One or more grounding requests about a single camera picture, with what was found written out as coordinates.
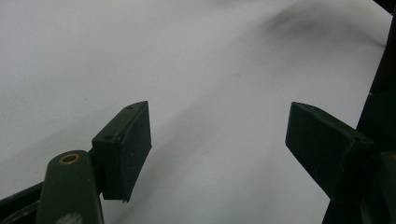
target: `white tabletop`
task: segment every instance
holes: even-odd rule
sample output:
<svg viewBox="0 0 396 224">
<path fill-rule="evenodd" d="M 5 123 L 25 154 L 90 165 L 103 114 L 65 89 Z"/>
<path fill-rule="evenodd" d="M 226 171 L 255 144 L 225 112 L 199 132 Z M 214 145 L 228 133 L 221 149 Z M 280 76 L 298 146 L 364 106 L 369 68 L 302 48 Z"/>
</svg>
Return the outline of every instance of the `white tabletop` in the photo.
<svg viewBox="0 0 396 224">
<path fill-rule="evenodd" d="M 390 19 L 369 0 L 3 0 L 0 198 L 148 100 L 153 148 L 106 223 L 320 223 L 290 103 L 355 127 Z"/>
</svg>

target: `white surface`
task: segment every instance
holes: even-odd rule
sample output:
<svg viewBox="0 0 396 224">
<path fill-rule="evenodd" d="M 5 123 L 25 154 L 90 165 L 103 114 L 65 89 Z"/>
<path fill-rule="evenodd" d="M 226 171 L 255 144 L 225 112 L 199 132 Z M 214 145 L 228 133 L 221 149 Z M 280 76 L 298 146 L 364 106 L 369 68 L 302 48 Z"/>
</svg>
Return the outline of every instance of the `white surface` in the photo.
<svg viewBox="0 0 396 224">
<path fill-rule="evenodd" d="M 319 223 L 290 103 L 356 126 L 389 25 L 368 0 L 3 0 L 0 198 L 148 100 L 153 149 L 106 223 Z"/>
</svg>

